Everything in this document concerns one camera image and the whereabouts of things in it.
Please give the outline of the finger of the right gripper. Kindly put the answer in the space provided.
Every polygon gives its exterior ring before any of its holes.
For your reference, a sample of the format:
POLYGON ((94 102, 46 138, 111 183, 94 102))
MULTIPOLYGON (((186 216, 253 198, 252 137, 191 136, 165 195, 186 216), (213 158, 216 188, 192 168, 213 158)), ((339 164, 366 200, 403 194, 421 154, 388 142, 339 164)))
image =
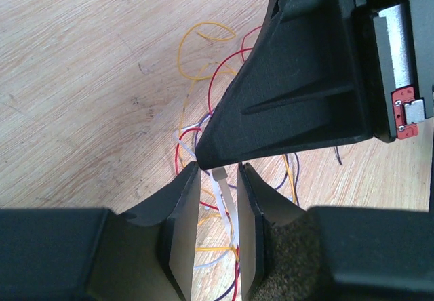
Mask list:
POLYGON ((269 0, 197 145, 202 169, 373 136, 352 22, 364 2, 269 0))

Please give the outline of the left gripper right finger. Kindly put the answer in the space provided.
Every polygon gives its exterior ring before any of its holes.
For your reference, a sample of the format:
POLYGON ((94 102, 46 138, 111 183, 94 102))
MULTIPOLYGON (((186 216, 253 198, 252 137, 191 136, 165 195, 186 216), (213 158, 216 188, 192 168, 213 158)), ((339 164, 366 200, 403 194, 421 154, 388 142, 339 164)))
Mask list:
POLYGON ((433 215, 301 209, 248 164, 237 174, 244 300, 432 300, 433 215))

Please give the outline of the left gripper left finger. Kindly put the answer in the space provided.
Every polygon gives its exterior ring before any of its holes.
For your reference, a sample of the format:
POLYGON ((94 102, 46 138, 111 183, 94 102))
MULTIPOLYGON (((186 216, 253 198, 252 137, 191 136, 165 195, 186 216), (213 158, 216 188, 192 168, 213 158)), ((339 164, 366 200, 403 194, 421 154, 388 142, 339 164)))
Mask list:
POLYGON ((190 300, 201 173, 120 214, 2 209, 2 300, 190 300))

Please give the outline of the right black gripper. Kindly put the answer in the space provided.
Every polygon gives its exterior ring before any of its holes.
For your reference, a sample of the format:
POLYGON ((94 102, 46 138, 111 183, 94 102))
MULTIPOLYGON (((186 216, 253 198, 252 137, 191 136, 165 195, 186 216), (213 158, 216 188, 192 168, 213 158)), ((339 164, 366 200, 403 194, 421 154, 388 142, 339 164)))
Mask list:
POLYGON ((373 135, 418 135, 433 117, 433 0, 355 0, 353 24, 373 135))

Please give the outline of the white zip tie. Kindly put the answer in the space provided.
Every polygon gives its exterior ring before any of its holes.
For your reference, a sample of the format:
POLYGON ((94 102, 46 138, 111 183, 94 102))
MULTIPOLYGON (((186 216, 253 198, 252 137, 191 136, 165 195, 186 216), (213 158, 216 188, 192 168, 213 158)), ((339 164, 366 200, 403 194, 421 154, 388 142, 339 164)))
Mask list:
MULTIPOLYGON (((189 148, 182 140, 190 133, 200 132, 198 127, 188 127, 187 129, 174 132, 173 137, 176 142, 176 160, 175 170, 180 173, 179 157, 181 148, 183 148, 190 156, 196 159, 196 154, 192 148, 189 148)), ((227 182, 227 173, 224 168, 208 170, 210 173, 210 181, 212 193, 216 202, 217 210, 219 211, 226 231, 231 239, 231 247, 237 249, 239 247, 239 221, 237 219, 238 213, 235 209, 235 202, 227 182)))

